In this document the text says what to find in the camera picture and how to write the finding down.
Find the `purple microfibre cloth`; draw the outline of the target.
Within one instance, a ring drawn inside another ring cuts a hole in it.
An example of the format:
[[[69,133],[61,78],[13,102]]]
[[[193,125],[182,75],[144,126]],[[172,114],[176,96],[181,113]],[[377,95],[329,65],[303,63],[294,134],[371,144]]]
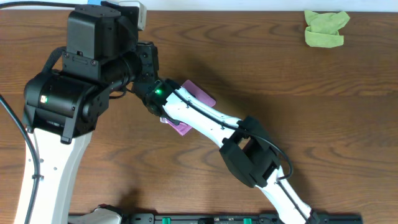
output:
[[[191,94],[193,95],[196,99],[198,99],[199,101],[201,101],[202,103],[206,104],[209,107],[214,107],[214,105],[216,105],[216,100],[214,98],[212,98],[209,94],[207,94],[205,91],[203,91],[200,87],[198,87],[196,84],[194,84],[192,81],[190,80],[186,80],[182,86]],[[169,126],[171,126],[172,128],[174,128],[174,130],[176,130],[176,132],[179,133],[179,135],[184,136],[185,134],[187,134],[192,127],[189,126],[186,123],[180,122],[178,125],[173,124],[173,122],[171,122],[171,120],[167,119],[167,118],[160,118],[160,122],[161,123],[165,123],[168,124]]]

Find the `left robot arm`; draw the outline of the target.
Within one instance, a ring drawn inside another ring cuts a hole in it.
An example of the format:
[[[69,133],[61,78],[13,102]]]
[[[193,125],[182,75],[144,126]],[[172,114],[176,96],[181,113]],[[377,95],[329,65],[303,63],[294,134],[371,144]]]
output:
[[[24,90],[26,161],[16,223],[66,223],[78,168],[98,118],[128,85],[150,106],[157,47],[138,42],[99,57],[55,49]]]

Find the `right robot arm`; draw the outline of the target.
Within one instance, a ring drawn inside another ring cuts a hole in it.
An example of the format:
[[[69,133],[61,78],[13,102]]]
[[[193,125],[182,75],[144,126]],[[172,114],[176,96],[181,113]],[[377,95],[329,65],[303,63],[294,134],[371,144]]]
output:
[[[288,182],[292,163],[288,161],[285,174],[280,158],[286,154],[268,139],[258,120],[223,114],[170,80],[156,80],[145,87],[143,102],[151,113],[173,124],[187,124],[212,140],[228,170],[244,185],[259,189],[282,223],[319,223],[317,213]]]

